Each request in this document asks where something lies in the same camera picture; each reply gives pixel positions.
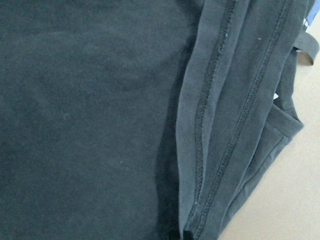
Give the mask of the black graphic t-shirt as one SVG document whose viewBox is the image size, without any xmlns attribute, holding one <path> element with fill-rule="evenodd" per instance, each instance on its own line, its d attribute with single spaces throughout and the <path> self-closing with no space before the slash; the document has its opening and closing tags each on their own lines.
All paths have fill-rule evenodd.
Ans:
<svg viewBox="0 0 320 240">
<path fill-rule="evenodd" d="M 216 240 L 303 128 L 314 0 L 3 0 L 0 237 Z"/>
</svg>

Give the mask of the brown paper table cover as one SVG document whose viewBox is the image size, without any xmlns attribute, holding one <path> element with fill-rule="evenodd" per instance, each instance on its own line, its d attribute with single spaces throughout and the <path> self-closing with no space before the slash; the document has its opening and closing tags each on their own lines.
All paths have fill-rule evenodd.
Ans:
<svg viewBox="0 0 320 240">
<path fill-rule="evenodd" d="M 320 237 L 320 60 L 299 54 L 293 101 L 304 128 L 278 155 L 222 240 Z"/>
</svg>

